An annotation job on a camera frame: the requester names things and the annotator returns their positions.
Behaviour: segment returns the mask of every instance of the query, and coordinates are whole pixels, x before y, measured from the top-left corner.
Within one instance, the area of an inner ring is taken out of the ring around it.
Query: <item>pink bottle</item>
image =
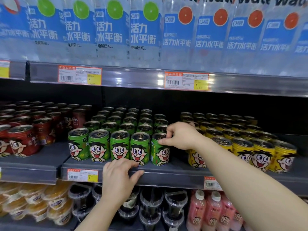
[[[206,210],[202,219],[202,231],[215,231],[222,209],[221,195],[213,191],[206,199]]]
[[[229,231],[231,221],[235,214],[235,208],[225,195],[222,195],[221,202],[222,211],[216,229],[217,231]]]
[[[233,217],[233,220],[231,221],[230,229],[232,229],[233,231],[240,231],[243,222],[244,222],[243,217],[236,210],[234,217]]]
[[[191,197],[186,228],[188,231],[200,231],[202,217],[206,208],[204,192],[197,190]]]
[[[253,231],[252,228],[246,222],[244,222],[244,229],[246,231]]]

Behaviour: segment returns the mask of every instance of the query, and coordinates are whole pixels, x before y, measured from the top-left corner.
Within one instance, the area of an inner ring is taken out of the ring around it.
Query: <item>hand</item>
[[[159,140],[158,143],[188,150],[194,149],[195,143],[202,137],[193,123],[176,122],[167,127],[167,138]]]
[[[129,178],[128,171],[133,167],[138,167],[138,162],[125,158],[105,164],[101,200],[112,203],[116,209],[120,208],[131,195],[138,179],[144,174],[143,170],[138,170]]]

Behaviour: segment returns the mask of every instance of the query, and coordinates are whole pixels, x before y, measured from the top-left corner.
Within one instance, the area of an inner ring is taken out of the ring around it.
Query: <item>yellow price section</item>
[[[0,77],[1,78],[10,77],[10,61],[0,60]]]
[[[98,175],[88,174],[88,182],[98,182]]]
[[[194,88],[194,90],[208,91],[209,90],[208,81],[207,80],[195,79],[195,81],[193,83],[193,88]]]
[[[89,85],[99,85],[99,86],[102,85],[102,75],[88,73],[87,83]]]

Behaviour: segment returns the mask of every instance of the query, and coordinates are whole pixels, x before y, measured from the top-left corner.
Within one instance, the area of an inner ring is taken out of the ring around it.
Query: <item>red can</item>
[[[43,118],[45,116],[46,112],[45,111],[35,111],[32,113],[29,113],[29,117],[32,118],[32,120]]]
[[[38,135],[38,140],[41,145],[52,144],[56,140],[56,135],[52,131],[52,119],[51,118],[39,118],[32,123],[36,133]]]
[[[73,129],[73,109],[66,107],[59,110],[62,113],[64,119],[64,127],[66,130]]]
[[[11,127],[20,125],[29,125],[30,123],[31,123],[31,117],[29,116],[14,117],[9,122]]]
[[[31,106],[42,105],[42,102],[41,101],[32,101],[32,102],[29,103],[29,105],[31,105]]]
[[[51,107],[51,106],[54,106],[54,103],[53,102],[45,102],[42,104],[44,107]]]
[[[60,137],[64,131],[64,120],[60,112],[47,113],[45,117],[52,119],[52,128],[56,134],[56,137]]]
[[[80,105],[79,104],[68,104],[67,108],[72,108],[72,109],[76,109],[78,108]]]
[[[66,103],[57,103],[54,106],[59,107],[59,108],[64,108],[67,104]]]
[[[15,112],[15,109],[3,109],[0,110],[0,115],[11,115],[13,112]]]
[[[29,101],[27,100],[20,100],[20,101],[16,101],[14,104],[17,104],[17,105],[23,105],[23,104],[28,104]]]
[[[24,104],[24,105],[17,106],[15,109],[16,110],[29,110],[30,107],[31,107],[31,105]]]
[[[73,110],[73,129],[82,128],[86,122],[86,110],[74,109]]]
[[[16,106],[17,106],[16,104],[5,104],[5,105],[2,105],[1,107],[5,109],[15,109]]]
[[[0,158],[13,154],[7,133],[10,128],[10,125],[0,125]]]
[[[15,156],[28,157],[38,152],[40,145],[32,125],[10,128],[8,134]]]
[[[0,116],[0,125],[9,124],[10,120],[13,118],[13,115],[2,115]]]
[[[51,107],[47,107],[45,108],[45,111],[47,113],[50,113],[50,112],[57,112],[59,110],[59,107],[55,107],[55,106],[51,106]]]
[[[21,117],[21,116],[28,116],[28,114],[31,112],[31,110],[17,110],[12,113],[15,117]]]

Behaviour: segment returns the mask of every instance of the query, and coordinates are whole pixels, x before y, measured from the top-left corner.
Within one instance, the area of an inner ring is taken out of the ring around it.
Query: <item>person's right hand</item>
[[[195,129],[193,123],[176,122],[167,127],[167,138],[159,140],[158,143],[188,150],[193,149],[195,143],[202,138],[203,135]]]

